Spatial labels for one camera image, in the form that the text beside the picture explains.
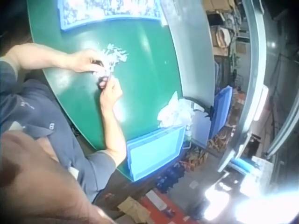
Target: workbench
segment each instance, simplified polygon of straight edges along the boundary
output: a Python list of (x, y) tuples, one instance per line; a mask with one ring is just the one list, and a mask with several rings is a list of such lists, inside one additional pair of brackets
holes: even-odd
[[(86, 48), (103, 50), (108, 44), (114, 44), (128, 53), (127, 61), (114, 70), (123, 89), (123, 97), (114, 112), (126, 140), (131, 140), (157, 129), (157, 115), (175, 91), (179, 98), (184, 95), (205, 108), (213, 106), (214, 60), (207, 18), (201, 3), (192, 7), (191, 2), (187, 4), (189, 11), (177, 11), (180, 21), (174, 20), (173, 14), (165, 15), (169, 26), (150, 20), (114, 20), (65, 32), (60, 29), (56, 1), (27, 0), (27, 5), (35, 43), (66, 53)], [(195, 9), (200, 9), (199, 14), (194, 13)], [(195, 24), (199, 28), (197, 32), (194, 32)], [(58, 68), (43, 71), (75, 127), (95, 150), (105, 149), (97, 77)], [(118, 170), (129, 175), (126, 162)]]

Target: man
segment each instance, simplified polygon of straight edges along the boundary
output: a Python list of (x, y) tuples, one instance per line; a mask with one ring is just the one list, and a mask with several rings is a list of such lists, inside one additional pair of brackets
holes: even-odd
[(112, 77), (100, 83), (104, 89), (99, 108), (107, 149), (88, 157), (46, 85), (29, 79), (20, 94), (12, 93), (19, 69), (104, 72), (103, 67), (92, 64), (101, 59), (90, 49), (66, 54), (32, 43), (15, 46), (0, 58), (0, 207), (2, 214), (15, 218), (14, 223), (26, 218), (34, 223), (32, 217), (43, 214), (49, 218), (92, 217), (96, 222), (106, 217), (91, 202), (126, 157), (126, 141), (113, 113), (113, 105), (122, 96), (118, 80)]

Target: pile of plastic parts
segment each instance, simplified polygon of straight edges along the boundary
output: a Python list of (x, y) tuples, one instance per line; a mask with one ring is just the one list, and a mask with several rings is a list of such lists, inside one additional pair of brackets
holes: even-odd
[(185, 167), (177, 162), (172, 167), (166, 170), (166, 172), (157, 178), (156, 188), (162, 194), (166, 194), (178, 180), (185, 175)]

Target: gray shirt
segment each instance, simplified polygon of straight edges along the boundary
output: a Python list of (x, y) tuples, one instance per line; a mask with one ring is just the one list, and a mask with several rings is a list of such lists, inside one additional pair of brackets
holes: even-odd
[(101, 151), (85, 157), (50, 89), (29, 79), (19, 94), (13, 94), (16, 80), (14, 65), (0, 58), (1, 134), (17, 122), (34, 139), (48, 137), (60, 164), (78, 171), (77, 181), (92, 202), (115, 171), (115, 162)]

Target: blue container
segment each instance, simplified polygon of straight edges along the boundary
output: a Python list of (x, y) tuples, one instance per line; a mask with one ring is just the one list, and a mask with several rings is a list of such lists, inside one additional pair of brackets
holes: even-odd
[(211, 123), (209, 139), (213, 138), (225, 125), (228, 119), (230, 103), (233, 96), (233, 88), (227, 86), (222, 89), (214, 100), (214, 115)]
[(68, 0), (58, 0), (57, 6), (62, 30), (104, 20), (142, 18), (160, 21), (162, 18), (164, 19), (160, 0), (153, 0), (152, 5), (140, 5), (144, 10), (142, 12), (139, 10), (138, 14), (132, 12), (131, 8), (124, 8), (124, 0), (116, 0), (117, 7), (112, 6), (111, 0), (85, 0), (84, 2), (85, 7), (80, 7), (78, 10), (72, 8)]
[(161, 128), (128, 141), (128, 167), (137, 181), (176, 158), (182, 148), (185, 126)]

